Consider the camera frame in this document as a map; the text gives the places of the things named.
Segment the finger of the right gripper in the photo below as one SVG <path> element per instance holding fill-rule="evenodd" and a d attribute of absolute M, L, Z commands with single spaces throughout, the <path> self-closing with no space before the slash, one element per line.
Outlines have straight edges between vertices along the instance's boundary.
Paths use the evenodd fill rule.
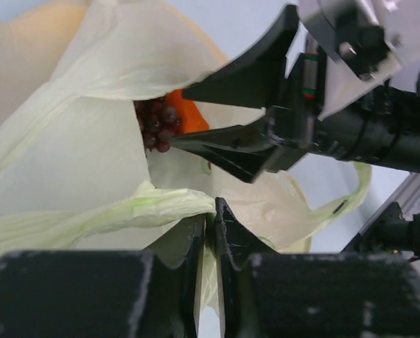
<path fill-rule="evenodd" d="M 242 182 L 276 172 L 272 143 L 275 115 L 268 113 L 247 125 L 234 125 L 171 138 L 171 146 L 204 158 Z"/>

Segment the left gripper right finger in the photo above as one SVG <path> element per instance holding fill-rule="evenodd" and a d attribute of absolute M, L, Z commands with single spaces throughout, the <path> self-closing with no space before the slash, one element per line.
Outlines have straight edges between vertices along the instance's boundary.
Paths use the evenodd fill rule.
<path fill-rule="evenodd" d="M 250 257 L 274 250 L 244 227 L 225 199 L 215 200 L 213 221 L 222 337 L 261 337 Z"/>

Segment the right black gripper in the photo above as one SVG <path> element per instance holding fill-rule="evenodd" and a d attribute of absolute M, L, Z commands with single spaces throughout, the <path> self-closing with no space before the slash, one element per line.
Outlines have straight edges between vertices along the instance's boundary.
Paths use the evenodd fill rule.
<path fill-rule="evenodd" d="M 328 57 L 307 33 L 307 50 L 289 76 L 291 111 L 279 123 L 276 171 L 306 154 L 420 173 L 420 1 L 385 1 L 386 36 L 402 69 L 323 120 Z M 284 6 L 254 45 L 216 72 L 182 90 L 192 101 L 265 108 L 284 81 L 287 53 L 299 28 L 298 7 Z"/>

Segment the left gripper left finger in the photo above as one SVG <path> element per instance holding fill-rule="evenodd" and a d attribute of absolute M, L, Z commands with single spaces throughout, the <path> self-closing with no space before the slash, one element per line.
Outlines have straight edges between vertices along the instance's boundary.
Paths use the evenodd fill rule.
<path fill-rule="evenodd" d="M 149 336 L 196 337 L 201 309 L 205 216 L 179 221 L 149 249 Z"/>

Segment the orange fake persimmon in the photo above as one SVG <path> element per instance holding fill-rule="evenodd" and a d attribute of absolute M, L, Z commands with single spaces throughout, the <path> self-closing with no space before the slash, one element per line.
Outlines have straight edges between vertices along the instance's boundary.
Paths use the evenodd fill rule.
<path fill-rule="evenodd" d="M 190 134 L 195 132 L 204 132 L 209 130 L 209 125 L 197 105 L 188 99 L 182 97 L 182 90 L 178 89 L 166 96 L 166 103 L 177 112 L 182 119 L 179 127 L 179 134 Z"/>

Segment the translucent plastic avocado-print bag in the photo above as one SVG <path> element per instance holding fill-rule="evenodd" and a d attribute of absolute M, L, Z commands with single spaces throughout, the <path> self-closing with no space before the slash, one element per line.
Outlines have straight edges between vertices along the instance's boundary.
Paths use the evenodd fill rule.
<path fill-rule="evenodd" d="M 141 249 L 224 197 L 281 253 L 355 210 L 371 182 L 312 210 L 293 177 L 247 184 L 192 154 L 144 152 L 133 100 L 227 62 L 162 1 L 52 1 L 0 22 L 0 256 L 22 249 Z"/>

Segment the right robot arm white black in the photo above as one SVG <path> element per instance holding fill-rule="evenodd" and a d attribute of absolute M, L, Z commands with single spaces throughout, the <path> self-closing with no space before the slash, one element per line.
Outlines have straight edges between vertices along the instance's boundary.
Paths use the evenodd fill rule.
<path fill-rule="evenodd" d="M 346 246 L 420 259 L 420 1 L 301 1 L 185 99 L 262 108 L 256 121 L 173 139 L 243 182 L 306 154 L 409 171 L 407 184 Z"/>

